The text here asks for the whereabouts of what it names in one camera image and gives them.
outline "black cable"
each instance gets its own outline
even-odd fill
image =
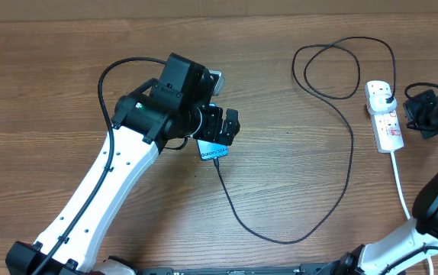
[[[182,145],[180,145],[178,147],[164,147],[164,148],[168,149],[168,150],[181,150],[181,149],[185,148],[185,146],[187,146],[187,143],[188,143],[188,137],[184,137]]]
[[[405,90],[404,90],[404,94],[405,94],[405,96],[406,96],[408,99],[410,99],[410,100],[412,100],[412,101],[415,101],[415,102],[422,102],[422,100],[410,96],[410,95],[408,94],[408,92],[409,92],[409,89],[414,88],[414,87],[416,87],[416,86],[426,86],[426,87],[433,87],[433,88],[437,88],[437,89],[438,89],[438,85],[437,85],[437,84],[428,83],[428,82],[422,82],[422,83],[419,82],[419,83],[413,83],[413,84],[410,84],[409,86],[407,86],[407,87],[405,88]]]
[[[111,119],[109,118],[109,114],[107,112],[107,109],[105,107],[104,103],[104,96],[102,95],[102,85],[104,83],[104,78],[107,75],[107,73],[112,70],[114,67],[121,65],[122,63],[127,63],[130,61],[150,61],[150,62],[156,62],[161,64],[166,64],[165,61],[149,58],[149,57],[130,57],[123,60],[116,61],[112,63],[110,66],[108,66],[104,72],[100,75],[100,79],[98,80],[97,85],[97,94],[98,94],[98,101],[100,103],[100,107],[102,109],[102,114],[104,115],[105,125],[107,126],[107,131],[109,134],[109,152],[108,152],[108,159],[107,163],[105,163],[104,170],[102,171],[102,174],[100,178],[98,179],[97,184],[95,184],[94,189],[90,193],[89,197],[83,204],[82,208],[78,211],[78,213],[75,215],[75,218],[73,218],[72,222],[69,223],[66,230],[63,232],[63,234],[58,238],[58,242],[53,246],[51,251],[48,253],[46,258],[41,262],[39,266],[33,271],[32,275],[38,275],[39,272],[42,271],[42,269],[47,265],[47,263],[50,261],[50,259],[53,257],[53,255],[56,253],[58,248],[60,248],[61,244],[68,238],[69,233],[73,230],[76,223],[80,220],[85,210],[89,207],[90,203],[94,199],[95,195],[97,194],[98,190],[100,189],[100,186],[103,184],[105,177],[107,176],[108,171],[111,169],[112,164],[112,157],[114,156],[114,132],[112,131],[112,123]]]
[[[412,257],[418,255],[421,252],[426,253],[428,250],[438,250],[437,246],[426,246],[423,245],[423,247],[412,251],[411,253],[407,254],[406,256],[404,256],[403,258],[397,260],[395,263],[389,265],[387,268],[385,268],[382,273],[380,275],[386,275],[388,272],[390,272],[390,270],[394,269],[396,266],[398,266],[399,264],[404,263],[406,260],[411,259]]]
[[[357,90],[358,87],[359,87],[359,82],[360,82],[360,65],[359,65],[358,58],[356,58],[355,54],[352,53],[350,50],[348,50],[348,49],[346,49],[346,48],[344,48],[344,47],[341,47],[341,46],[337,46],[337,45],[336,45],[337,43],[339,43],[339,42],[341,42],[341,41],[345,41],[345,40],[349,40],[349,39],[368,39],[368,40],[375,40],[375,41],[378,41],[378,42],[384,44],[384,45],[388,48],[388,50],[390,51],[390,54],[391,54],[392,64],[393,64],[393,66],[394,66],[394,89],[393,89],[393,93],[392,93],[391,98],[387,99],[387,102],[392,102],[393,98],[395,97],[395,80],[396,80],[396,78],[395,78],[395,72],[396,72],[396,68],[395,68],[395,57],[394,57],[394,53],[393,53],[392,49],[390,48],[390,46],[389,46],[388,44],[386,44],[386,43],[385,43],[384,41],[382,41],[382,40],[379,40],[379,39],[376,39],[376,38],[372,38],[372,37],[347,37],[347,38],[340,39],[340,40],[338,40],[338,41],[336,41],[336,42],[334,42],[334,43],[332,43],[332,44],[315,44],[315,45],[304,46],[304,47],[301,47],[300,49],[298,49],[298,50],[295,52],[295,54],[294,54],[294,58],[293,58],[293,60],[292,60],[292,68],[291,68],[291,72],[292,72],[292,75],[293,75],[293,77],[294,77],[294,79],[295,79],[295,82],[296,82],[296,83],[297,83],[297,84],[298,84],[298,85],[299,85],[299,86],[300,86],[305,92],[307,92],[307,93],[309,93],[310,95],[316,97],[317,99],[320,99],[322,102],[328,104],[332,109],[334,109],[334,111],[336,111],[336,112],[338,113],[338,115],[340,115],[340,117],[343,119],[343,121],[344,121],[346,127],[348,128],[349,135],[350,135],[350,137],[351,137],[351,148],[350,148],[350,151],[349,151],[349,164],[348,164],[348,171],[347,171],[347,173],[346,173],[346,182],[345,182],[345,185],[344,185],[343,191],[341,192],[341,195],[340,195],[339,199],[336,201],[336,203],[334,204],[333,208],[332,208],[332,209],[331,209],[331,210],[330,210],[330,211],[324,216],[324,218],[322,218],[322,219],[320,220],[319,223],[317,223],[316,226],[314,226],[314,228],[312,228],[312,230],[310,230],[310,231],[309,231],[306,235],[304,235],[302,238],[299,238],[299,239],[296,239],[296,240],[293,240],[293,241],[277,241],[277,240],[274,240],[274,239],[271,239],[271,238],[265,237],[265,236],[263,236],[263,235],[260,235],[260,234],[256,233],[255,231],[251,230],[250,228],[248,228],[248,227],[243,223],[243,221],[241,221],[240,217],[239,217],[239,216],[237,215],[237,213],[236,213],[236,210],[234,209],[233,202],[231,201],[231,198],[230,198],[230,196],[229,196],[229,193],[227,192],[227,189],[226,189],[226,185],[224,184],[224,181],[223,181],[223,179],[222,179],[221,171],[220,171],[220,169],[219,169],[219,159],[214,159],[214,165],[216,166],[217,174],[218,174],[218,176],[219,176],[219,180],[221,181],[221,184],[222,184],[222,187],[223,187],[223,189],[224,189],[224,192],[226,193],[226,197],[227,197],[227,200],[229,201],[230,207],[231,207],[231,209],[233,210],[234,217],[236,217],[236,220],[240,223],[241,226],[243,226],[244,229],[246,229],[249,233],[255,235],[255,236],[258,237],[258,238],[261,238],[261,239],[263,239],[263,240],[265,240],[265,241],[270,241],[270,242],[272,242],[272,243],[276,243],[276,244],[296,244],[296,243],[298,243],[298,242],[300,242],[300,241],[305,240],[305,239],[308,238],[312,233],[314,233],[314,232],[320,227],[320,225],[322,225],[323,222],[326,221],[327,218],[329,218],[329,216],[334,212],[334,210],[336,209],[336,207],[340,204],[341,199],[343,199],[344,194],[346,193],[346,190],[348,189],[349,175],[350,175],[350,173],[351,173],[351,166],[352,166],[352,163],[353,163],[353,149],[354,149],[354,147],[355,147],[355,141],[354,141],[354,136],[353,136],[353,130],[352,130],[351,126],[349,125],[349,122],[348,122],[348,121],[346,120],[346,118],[344,117],[344,115],[341,114],[340,110],[338,110],[333,104],[331,104],[330,102],[328,102],[326,99],[323,99],[322,97],[326,97],[326,98],[329,98],[329,99],[349,99],[350,97],[352,97],[352,96],[356,93],[356,90]],[[308,48],[312,48],[312,47],[322,47],[322,48],[323,48],[322,50],[320,50],[319,52],[317,52],[317,53],[316,53],[316,54],[315,54],[315,55],[314,55],[314,56],[313,56],[313,57],[307,62],[306,66],[305,66],[305,68],[304,68],[304,80],[305,80],[305,82],[309,85],[309,87],[311,87],[312,91],[314,91],[314,92],[309,91],[308,89],[306,89],[305,87],[303,87],[303,85],[300,84],[300,82],[298,81],[298,78],[297,78],[297,76],[296,76],[296,74],[295,74],[295,58],[297,57],[298,53],[301,52],[301,51],[304,50],[304,49],[308,49]],[[352,93],[350,93],[349,95],[344,96],[344,97],[336,97],[336,96],[326,95],[326,94],[324,94],[324,93],[322,93],[322,92],[319,92],[317,89],[315,89],[315,88],[309,83],[308,78],[307,78],[307,68],[308,68],[309,64],[311,64],[312,61],[314,60],[314,58],[316,58],[319,54],[321,54],[321,53],[324,52],[325,50],[330,49],[330,48],[332,48],[332,47],[335,47],[335,48],[340,49],[340,50],[344,50],[344,51],[346,51],[347,53],[349,53],[349,54],[354,58],[354,60],[355,60],[355,62],[356,62],[356,67],[357,67],[357,70],[358,70],[358,79],[357,79],[357,82],[356,82],[356,87],[355,87],[355,89],[353,90]]]

